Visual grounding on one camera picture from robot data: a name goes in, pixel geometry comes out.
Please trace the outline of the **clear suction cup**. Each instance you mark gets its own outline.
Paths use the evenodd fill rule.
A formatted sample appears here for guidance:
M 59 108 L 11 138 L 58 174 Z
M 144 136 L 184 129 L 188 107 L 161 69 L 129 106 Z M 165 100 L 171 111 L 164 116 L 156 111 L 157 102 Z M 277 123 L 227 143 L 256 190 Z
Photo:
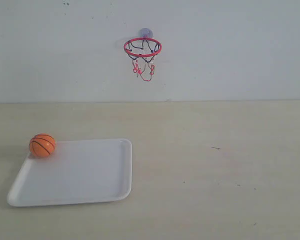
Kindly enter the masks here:
M 140 29 L 138 35 L 140 38 L 150 38 L 150 39 L 153 38 L 153 32 L 149 28 Z

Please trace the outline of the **small orange basketball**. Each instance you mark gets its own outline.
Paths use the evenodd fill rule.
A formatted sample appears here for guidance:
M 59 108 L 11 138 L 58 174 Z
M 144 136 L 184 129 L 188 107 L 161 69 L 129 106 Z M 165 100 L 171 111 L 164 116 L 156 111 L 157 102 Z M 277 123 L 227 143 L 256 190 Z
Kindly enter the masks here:
M 56 140 L 47 133 L 35 135 L 29 142 L 31 154 L 36 158 L 49 157 L 56 149 Z

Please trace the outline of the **red mini basketball hoop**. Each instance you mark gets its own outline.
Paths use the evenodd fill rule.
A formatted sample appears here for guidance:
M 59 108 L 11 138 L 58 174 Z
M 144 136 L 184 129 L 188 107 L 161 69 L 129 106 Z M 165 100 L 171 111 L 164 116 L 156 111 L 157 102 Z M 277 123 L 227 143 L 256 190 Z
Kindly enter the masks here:
M 126 41 L 123 50 L 131 59 L 132 71 L 144 82 L 150 82 L 155 74 L 155 58 L 162 51 L 162 44 L 150 37 L 136 37 Z

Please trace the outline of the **white plastic tray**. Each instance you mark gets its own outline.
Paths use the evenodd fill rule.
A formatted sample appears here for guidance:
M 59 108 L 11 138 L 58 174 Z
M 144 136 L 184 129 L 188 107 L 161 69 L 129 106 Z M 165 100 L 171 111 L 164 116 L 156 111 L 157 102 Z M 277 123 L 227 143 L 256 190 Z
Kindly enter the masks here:
M 8 194 L 12 207 L 114 202 L 132 189 L 128 139 L 59 141 L 47 158 L 28 153 Z

